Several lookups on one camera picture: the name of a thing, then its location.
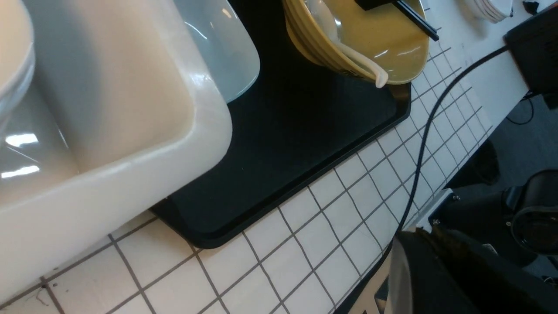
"dark floor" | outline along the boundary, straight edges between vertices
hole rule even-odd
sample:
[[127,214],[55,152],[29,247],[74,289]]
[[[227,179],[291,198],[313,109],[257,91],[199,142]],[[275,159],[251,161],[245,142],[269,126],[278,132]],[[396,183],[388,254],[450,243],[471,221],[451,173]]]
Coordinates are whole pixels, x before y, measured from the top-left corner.
[[[533,120],[526,125],[514,125],[504,120],[490,136],[500,165],[501,177],[492,186],[470,185],[454,189],[461,198],[502,191],[514,185],[523,185],[536,172],[558,169],[558,110],[549,110],[542,97],[530,100],[534,108]],[[520,102],[508,118],[525,122],[531,116],[529,101]],[[558,270],[546,257],[540,256],[525,267],[531,274],[558,277]]]

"white ceramic spoon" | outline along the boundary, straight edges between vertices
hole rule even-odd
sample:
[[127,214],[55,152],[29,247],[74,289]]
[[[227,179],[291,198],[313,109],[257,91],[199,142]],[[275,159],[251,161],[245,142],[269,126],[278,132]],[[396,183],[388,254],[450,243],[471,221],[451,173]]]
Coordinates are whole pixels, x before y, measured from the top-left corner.
[[353,59],[366,70],[374,73],[376,76],[376,87],[382,88],[386,85],[388,74],[376,62],[370,58],[345,45],[339,39],[337,24],[335,17],[331,14],[328,6],[322,0],[307,0],[310,12],[318,25],[322,28],[326,36],[333,42],[333,44],[341,50],[347,57]]

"black power cord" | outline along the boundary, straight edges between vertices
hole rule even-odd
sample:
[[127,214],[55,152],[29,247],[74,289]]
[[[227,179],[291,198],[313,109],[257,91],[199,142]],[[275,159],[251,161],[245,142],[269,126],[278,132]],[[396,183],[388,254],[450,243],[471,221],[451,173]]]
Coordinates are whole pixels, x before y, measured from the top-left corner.
[[533,120],[533,117],[535,116],[535,108],[533,106],[533,102],[529,99],[529,104],[531,105],[531,117],[529,118],[529,120],[525,121],[525,122],[516,122],[512,119],[510,119],[509,117],[506,117],[506,120],[508,120],[509,122],[515,124],[515,125],[526,125],[527,123],[531,122]]
[[[484,63],[486,63],[490,59],[493,59],[494,57],[505,53],[506,51],[509,50],[509,48],[510,47],[506,45],[506,46],[490,53],[489,55],[481,58],[480,60],[478,60],[477,62],[473,63],[471,66],[466,68],[453,81],[451,81],[451,83],[448,85],[448,87],[446,87],[446,89],[444,90],[444,92],[442,93],[440,98],[436,101],[436,104],[434,105],[434,108],[430,112],[428,120],[426,121],[426,126],[425,126],[425,129],[424,129],[424,136],[422,137],[422,143],[420,145],[420,151],[418,153],[417,168],[415,170],[415,178],[413,180],[413,187],[411,189],[411,195],[409,196],[409,201],[407,202],[407,207],[405,208],[405,213],[403,214],[403,217],[401,218],[401,222],[397,226],[396,233],[403,230],[403,226],[405,225],[405,221],[407,220],[407,216],[409,215],[409,212],[411,210],[411,206],[413,204],[413,201],[415,200],[415,194],[416,194],[416,191],[417,191],[417,186],[419,184],[420,170],[422,168],[422,160],[424,158],[424,149],[426,147],[426,138],[428,137],[428,132],[430,131],[430,126],[432,125],[432,122],[434,120],[434,115],[436,114],[436,111],[438,110],[438,108],[440,108],[440,106],[442,104],[442,101],[448,95],[450,90],[452,90],[453,87],[455,85],[457,85],[457,83],[461,79],[463,79],[467,74],[469,74],[471,71],[478,68],[479,66],[483,65]],[[370,279],[372,279],[372,277],[376,274],[376,272],[378,272],[378,269],[386,261],[386,258],[388,257],[389,252],[391,251],[392,244],[393,244],[393,238],[392,238],[392,241],[387,246],[384,253],[382,254],[382,257],[380,257],[380,259],[376,262],[376,264],[368,272],[368,274],[365,277],[362,278],[360,283],[353,289],[353,291],[351,292],[349,297],[347,297],[347,299],[337,308],[337,310],[335,310],[334,314],[349,313],[350,309],[353,307],[354,303],[357,301],[357,298],[362,293],[362,290],[364,290],[364,287],[366,287],[366,285],[368,284]]]

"stacked bowls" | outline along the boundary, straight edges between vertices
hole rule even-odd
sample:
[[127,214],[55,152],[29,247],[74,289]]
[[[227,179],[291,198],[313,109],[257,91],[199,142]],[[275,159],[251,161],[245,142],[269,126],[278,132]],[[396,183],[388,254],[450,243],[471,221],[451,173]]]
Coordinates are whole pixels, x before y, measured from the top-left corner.
[[[419,75],[428,57],[429,38],[392,4],[365,11],[355,1],[324,0],[335,17],[342,43],[376,62],[388,84],[405,84]],[[425,18],[420,0],[407,3]],[[349,76],[375,82],[376,76],[346,55],[326,36],[305,0],[283,0],[287,33],[309,61]]]
[[494,24],[503,21],[512,13],[513,0],[464,0],[471,13]]

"black chopsticks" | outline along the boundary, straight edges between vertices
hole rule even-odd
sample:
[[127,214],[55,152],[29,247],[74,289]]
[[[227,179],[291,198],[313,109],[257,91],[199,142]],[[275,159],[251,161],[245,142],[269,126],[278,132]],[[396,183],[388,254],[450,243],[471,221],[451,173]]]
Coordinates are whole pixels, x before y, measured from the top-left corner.
[[399,9],[399,11],[403,12],[403,14],[416,26],[418,26],[428,37],[432,38],[434,41],[440,40],[436,30],[432,27],[432,25],[428,24],[422,16],[420,16],[413,8],[411,8],[405,1],[398,0],[394,1],[393,5]]

